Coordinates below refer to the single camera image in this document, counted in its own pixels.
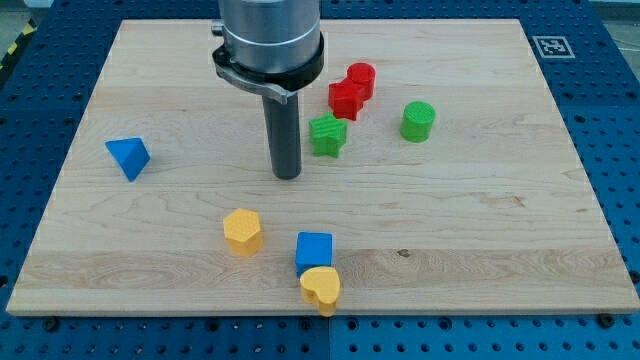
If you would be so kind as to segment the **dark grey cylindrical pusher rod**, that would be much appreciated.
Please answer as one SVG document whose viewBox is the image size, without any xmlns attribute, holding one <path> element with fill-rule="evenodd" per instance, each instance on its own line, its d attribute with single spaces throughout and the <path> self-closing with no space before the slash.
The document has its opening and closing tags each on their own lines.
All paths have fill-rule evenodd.
<svg viewBox="0 0 640 360">
<path fill-rule="evenodd" d="M 298 94 L 285 104 L 267 97 L 262 102 L 272 171 L 279 179 L 294 179 L 302 166 Z"/>
</svg>

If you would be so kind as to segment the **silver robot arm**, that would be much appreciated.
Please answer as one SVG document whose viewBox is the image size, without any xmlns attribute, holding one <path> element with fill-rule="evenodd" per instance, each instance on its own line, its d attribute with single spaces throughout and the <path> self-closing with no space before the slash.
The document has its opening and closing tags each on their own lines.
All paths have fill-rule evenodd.
<svg viewBox="0 0 640 360">
<path fill-rule="evenodd" d="M 318 0 L 220 0 L 211 32 L 223 39 L 212 59 L 216 74 L 262 98 L 274 175 L 301 172 L 298 92 L 324 66 Z"/>
</svg>

